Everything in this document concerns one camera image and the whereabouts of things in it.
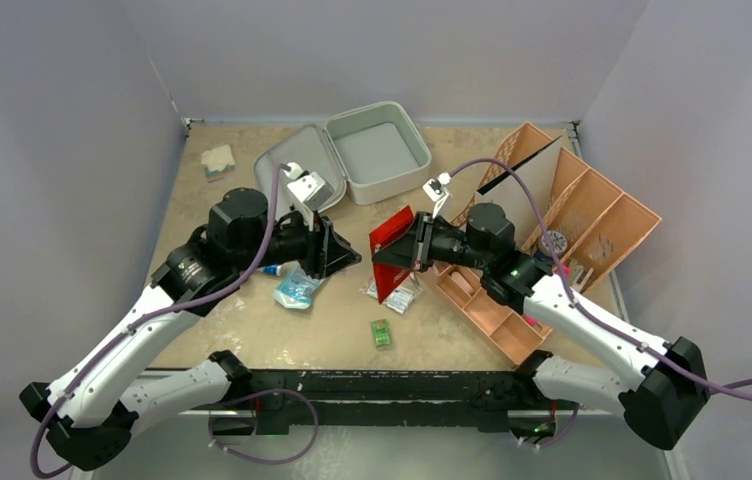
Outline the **red fabric pouch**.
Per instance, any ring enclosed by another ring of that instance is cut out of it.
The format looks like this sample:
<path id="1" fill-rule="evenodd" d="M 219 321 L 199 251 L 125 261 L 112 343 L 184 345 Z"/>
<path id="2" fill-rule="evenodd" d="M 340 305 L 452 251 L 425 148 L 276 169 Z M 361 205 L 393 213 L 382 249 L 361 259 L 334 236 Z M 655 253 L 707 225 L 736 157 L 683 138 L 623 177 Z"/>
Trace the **red fabric pouch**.
<path id="1" fill-rule="evenodd" d="M 401 208 L 369 234 L 377 300 L 384 303 L 410 275 L 416 242 L 416 214 Z"/>

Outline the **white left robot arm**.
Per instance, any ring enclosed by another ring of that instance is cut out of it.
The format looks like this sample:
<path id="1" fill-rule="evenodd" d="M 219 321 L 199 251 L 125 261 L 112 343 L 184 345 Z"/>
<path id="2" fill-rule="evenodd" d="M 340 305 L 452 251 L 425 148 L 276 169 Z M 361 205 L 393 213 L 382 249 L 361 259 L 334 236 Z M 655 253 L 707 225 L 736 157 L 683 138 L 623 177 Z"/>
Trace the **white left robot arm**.
<path id="1" fill-rule="evenodd" d="M 252 188 L 227 192 L 79 364 L 52 382 L 26 386 L 19 398 L 39 423 L 36 442 L 48 443 L 66 468 L 91 471 L 171 416 L 217 403 L 236 409 L 249 401 L 251 371 L 228 351 L 148 385 L 137 378 L 261 267 L 297 262 L 309 276 L 325 279 L 361 261 L 329 218 L 298 211 L 277 216 L 275 210 L 274 196 Z"/>

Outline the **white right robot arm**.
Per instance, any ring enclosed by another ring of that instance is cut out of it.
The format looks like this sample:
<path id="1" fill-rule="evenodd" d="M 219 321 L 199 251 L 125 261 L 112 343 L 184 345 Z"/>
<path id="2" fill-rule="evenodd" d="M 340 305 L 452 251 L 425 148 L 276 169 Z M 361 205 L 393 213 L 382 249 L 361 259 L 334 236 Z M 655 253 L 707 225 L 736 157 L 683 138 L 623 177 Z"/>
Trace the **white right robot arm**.
<path id="1" fill-rule="evenodd" d="M 491 203 L 474 206 L 463 227 L 419 212 L 409 230 L 412 265 L 420 272 L 437 263 L 479 271 L 483 297 L 568 335 L 604 365 L 581 373 L 549 355 L 514 379 L 521 404 L 589 404 L 620 416 L 649 445 L 673 449 L 711 398 L 701 349 L 685 337 L 668 341 L 641 330 L 575 292 L 550 263 L 516 246 L 513 229 Z"/>

